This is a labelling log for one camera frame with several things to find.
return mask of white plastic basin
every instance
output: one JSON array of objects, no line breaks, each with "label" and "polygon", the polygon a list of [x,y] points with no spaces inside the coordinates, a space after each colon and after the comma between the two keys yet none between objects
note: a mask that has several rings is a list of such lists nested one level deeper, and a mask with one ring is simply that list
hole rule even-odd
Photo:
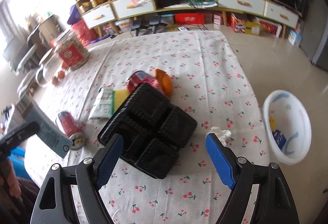
[{"label": "white plastic basin", "polygon": [[[287,165],[300,162],[310,149],[312,136],[309,116],[302,103],[292,93],[276,90],[266,98],[262,113],[272,154]],[[274,129],[280,130],[287,140],[281,150],[270,129],[271,116],[276,120]]]}]

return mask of cherry print tablecloth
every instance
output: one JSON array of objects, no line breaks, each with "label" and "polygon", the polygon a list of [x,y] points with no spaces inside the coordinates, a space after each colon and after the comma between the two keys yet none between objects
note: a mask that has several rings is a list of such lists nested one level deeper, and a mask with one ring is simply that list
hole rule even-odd
[{"label": "cherry print tablecloth", "polygon": [[[154,68],[170,75],[172,103],[196,119],[197,129],[165,179],[153,179],[119,159],[108,184],[100,190],[101,197],[115,223],[215,223],[230,189],[221,183],[207,155],[204,140],[209,128],[218,126],[232,132],[228,145],[236,156],[255,164],[269,163],[256,97],[221,32],[146,35],[93,48],[89,61],[68,74],[60,86],[48,87],[40,103],[53,121],[58,112],[70,111],[82,124],[87,145],[61,159],[37,136],[31,137],[26,148],[26,170],[41,186],[53,163],[70,166],[92,157],[102,147],[97,135],[106,123],[88,120],[98,89],[110,84],[124,88],[133,71],[151,74]],[[77,193],[73,187],[80,221],[87,223]],[[254,189],[244,224],[250,220],[256,193]]]}]

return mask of blue gripper pad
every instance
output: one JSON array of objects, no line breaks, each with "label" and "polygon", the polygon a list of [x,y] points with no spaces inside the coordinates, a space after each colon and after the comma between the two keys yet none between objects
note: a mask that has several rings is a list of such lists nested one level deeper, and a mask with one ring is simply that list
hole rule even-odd
[{"label": "blue gripper pad", "polygon": [[109,181],[109,178],[115,168],[118,158],[122,154],[122,151],[123,137],[119,135],[99,165],[98,177],[96,181],[96,186],[99,189]]},{"label": "blue gripper pad", "polygon": [[232,167],[211,135],[206,136],[205,146],[222,183],[232,190],[236,184],[232,176]]}]

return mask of black plastic tray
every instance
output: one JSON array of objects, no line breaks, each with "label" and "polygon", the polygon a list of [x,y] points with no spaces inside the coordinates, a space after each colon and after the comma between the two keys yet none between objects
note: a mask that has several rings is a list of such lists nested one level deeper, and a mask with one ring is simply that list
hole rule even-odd
[{"label": "black plastic tray", "polygon": [[110,118],[98,140],[106,145],[114,134],[121,134],[121,158],[153,178],[163,179],[196,127],[191,116],[142,83]]}]

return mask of glass jar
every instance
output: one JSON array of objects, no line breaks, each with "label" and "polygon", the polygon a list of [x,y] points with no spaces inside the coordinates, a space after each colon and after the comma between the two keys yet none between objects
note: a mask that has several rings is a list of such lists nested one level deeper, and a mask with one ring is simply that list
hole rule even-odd
[{"label": "glass jar", "polygon": [[61,33],[54,42],[55,53],[69,66],[72,71],[84,65],[90,52],[83,47],[74,31],[68,29]]},{"label": "glass jar", "polygon": [[35,80],[40,87],[47,87],[63,61],[54,50],[49,50],[40,60],[40,67],[35,74]]}]

